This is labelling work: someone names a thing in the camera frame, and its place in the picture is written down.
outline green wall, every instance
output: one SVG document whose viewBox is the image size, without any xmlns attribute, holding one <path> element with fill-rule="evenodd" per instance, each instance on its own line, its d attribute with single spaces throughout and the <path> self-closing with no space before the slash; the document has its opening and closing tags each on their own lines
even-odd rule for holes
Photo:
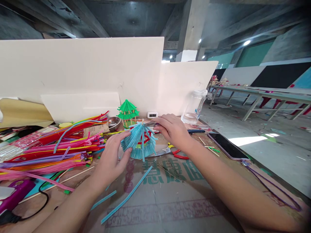
<svg viewBox="0 0 311 233">
<path fill-rule="evenodd" d="M 273 42 L 270 42 L 245 48 L 236 67 L 259 66 L 272 44 Z"/>
<path fill-rule="evenodd" d="M 233 52 L 232 53 L 226 53 L 226 54 L 223 54 L 223 55 L 220 55 L 220 56 L 208 58 L 207 60 L 208 61 L 219 61 L 217 69 L 220 69 L 222 64 L 223 65 L 222 65 L 221 68 L 222 69 L 226 69 L 230 65 L 230 62 L 231 62 L 232 57 L 233 57 L 233 54 L 234 54 Z"/>
</svg>

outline paper label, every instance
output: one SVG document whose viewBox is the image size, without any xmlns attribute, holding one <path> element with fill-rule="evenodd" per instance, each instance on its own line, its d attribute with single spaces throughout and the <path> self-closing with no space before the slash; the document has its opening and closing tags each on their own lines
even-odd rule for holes
<svg viewBox="0 0 311 233">
<path fill-rule="evenodd" d="M 103 133 L 109 132 L 108 123 L 103 124 L 103 125 L 96 125 L 96 126 L 92 126 L 92 127 L 83 129 L 83 137 L 84 138 L 87 137 L 88 136 L 88 132 L 90 132 L 90 137 L 91 137 L 91 136 L 96 135 L 100 131 L 102 131 Z"/>
</svg>

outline hand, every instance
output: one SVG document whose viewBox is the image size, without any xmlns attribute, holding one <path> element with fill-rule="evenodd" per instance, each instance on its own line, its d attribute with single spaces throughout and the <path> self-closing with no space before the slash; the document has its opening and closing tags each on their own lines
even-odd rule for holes
<svg viewBox="0 0 311 233">
<path fill-rule="evenodd" d="M 125 131 L 115 134 L 107 140 L 105 150 L 92 174 L 92 181 L 99 186 L 101 192 L 124 171 L 133 149 L 127 149 L 120 162 L 118 162 L 118 151 L 121 141 L 130 135 L 129 131 Z"/>
<path fill-rule="evenodd" d="M 154 130 L 159 130 L 173 146 L 186 152 L 193 138 L 189 135 L 184 123 L 177 116 L 166 114 L 162 115 L 161 118 L 153 118 L 152 121 L 160 124 L 160 126 L 155 126 Z"/>
</svg>

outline forearm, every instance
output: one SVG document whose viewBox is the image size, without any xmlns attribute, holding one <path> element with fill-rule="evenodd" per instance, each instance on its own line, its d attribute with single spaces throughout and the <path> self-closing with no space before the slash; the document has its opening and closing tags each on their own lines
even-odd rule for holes
<svg viewBox="0 0 311 233">
<path fill-rule="evenodd" d="M 100 188 L 90 176 L 63 202 L 34 233 L 71 233 L 77 232 L 89 210 L 107 187 L 103 184 Z"/>
<path fill-rule="evenodd" d="M 296 222 L 263 192 L 193 140 L 184 151 L 219 198 L 245 224 L 262 229 L 297 231 Z"/>
</svg>

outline table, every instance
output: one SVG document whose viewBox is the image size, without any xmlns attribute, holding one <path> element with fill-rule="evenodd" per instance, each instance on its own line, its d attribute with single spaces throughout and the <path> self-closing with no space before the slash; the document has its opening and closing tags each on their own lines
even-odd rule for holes
<svg viewBox="0 0 311 233">
<path fill-rule="evenodd" d="M 190 125 L 185 124 L 185 126 L 186 128 L 190 128 Z M 304 212 L 298 213 L 281 203 L 256 179 L 256 177 L 243 167 L 240 162 L 229 159 L 205 133 L 195 133 L 192 137 L 199 142 L 200 137 L 206 145 L 214 146 L 215 149 L 220 150 L 219 159 L 264 192 L 284 211 L 288 212 L 296 219 L 303 219 L 302 215 L 307 211 L 306 204 L 301 201 L 300 198 L 286 191 L 285 185 L 282 182 L 276 181 L 276 179 L 273 180 L 260 170 L 259 167 L 252 165 L 253 169 L 261 173 L 267 179 L 273 180 L 275 184 L 289 193 L 289 195 L 303 207 Z M 161 134 L 156 134 L 156 138 L 158 138 L 156 145 L 158 149 L 167 147 L 167 141 Z M 172 161 L 181 179 L 184 181 L 183 183 L 160 168 L 159 165 L 163 165 L 165 160 Z M 94 159 L 92 166 L 96 166 L 97 162 L 98 160 Z M 111 209 L 124 200 L 131 191 L 133 185 L 136 185 L 150 165 L 153 166 L 153 169 L 129 201 L 117 211 L 106 224 L 101 225 L 101 219 L 108 211 L 111 211 Z M 87 167 L 75 168 L 68 172 L 68 174 L 65 174 L 62 180 L 86 169 Z M 77 176 L 64 184 L 76 188 L 92 174 L 93 170 L 94 169 L 91 169 L 85 174 Z M 80 232 L 190 232 L 193 229 L 196 229 L 197 232 L 206 232 L 206 229 L 209 229 L 211 232 L 243 232 L 239 222 L 217 197 L 190 160 L 177 159 L 170 154 L 148 158 L 145 163 L 143 163 L 142 160 L 130 160 L 123 174 L 110 185 L 108 190 L 104 192 L 98 200 L 114 190 L 117 191 L 117 194 L 90 212 L 89 216 L 82 224 Z M 68 197 L 68 195 L 64 194 L 63 190 L 59 188 L 53 188 L 47 191 L 47 193 L 50 196 L 50 201 L 39 214 L 27 221 L 3 226 L 1 233 L 32 232 Z M 44 202 L 45 197 L 39 195 L 18 205 L 14 209 L 14 213 L 22 216 L 29 216 L 36 212 Z"/>
<path fill-rule="evenodd" d="M 266 111 L 267 109 L 255 109 L 256 105 L 258 102 L 261 100 L 262 97 L 268 97 L 268 98 L 274 98 L 274 99 L 281 99 L 281 103 L 277 106 L 276 109 L 269 109 L 269 111 L 274 111 L 273 114 L 270 115 L 270 118 L 268 120 L 271 120 L 275 114 L 279 110 L 299 110 L 297 113 L 292 117 L 292 120 L 295 120 L 298 116 L 300 116 L 305 110 L 309 108 L 311 105 L 311 96 L 310 95 L 302 95 L 302 94 L 294 94 L 294 93 L 284 93 L 284 92 L 276 92 L 274 91 L 273 93 L 266 93 L 264 90 L 256 90 L 256 89 L 249 89 L 247 87 L 243 86 L 211 86 L 212 88 L 215 88 L 216 91 L 213 94 L 213 98 L 211 100 L 210 105 L 212 105 L 214 99 L 227 99 L 227 97 L 216 97 L 218 90 L 227 90 L 227 91 L 232 91 L 232 94 L 229 97 L 229 100 L 227 102 L 227 105 L 230 103 L 230 100 L 232 98 L 245 98 L 244 102 L 242 105 L 245 105 L 246 101 L 250 97 L 250 95 L 256 95 L 257 99 L 254 101 L 254 103 L 251 105 L 245 116 L 243 117 L 242 121 L 246 121 L 246 119 L 249 117 L 249 115 L 252 113 L 252 111 Z M 247 97 L 233 97 L 233 94 L 235 92 L 240 92 L 240 93 L 246 93 L 248 94 Z M 281 108 L 282 105 L 286 101 L 293 101 L 293 102 L 298 102 L 304 104 L 302 108 Z"/>
</svg>

